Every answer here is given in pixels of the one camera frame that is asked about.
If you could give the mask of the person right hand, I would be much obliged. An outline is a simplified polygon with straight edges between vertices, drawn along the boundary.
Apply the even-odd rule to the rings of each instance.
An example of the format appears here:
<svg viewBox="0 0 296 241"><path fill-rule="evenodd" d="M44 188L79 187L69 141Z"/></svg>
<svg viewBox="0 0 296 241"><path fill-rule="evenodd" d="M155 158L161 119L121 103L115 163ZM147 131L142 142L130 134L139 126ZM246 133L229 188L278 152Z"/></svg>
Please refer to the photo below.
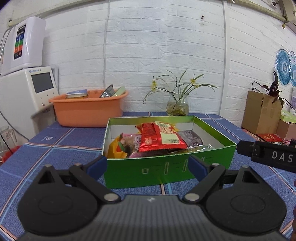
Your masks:
<svg viewBox="0 0 296 241"><path fill-rule="evenodd" d="M290 240L291 241L296 241L296 206L293 209L293 215L294 215L294 219L293 219L293 222L292 222L293 231L292 231Z"/></svg>

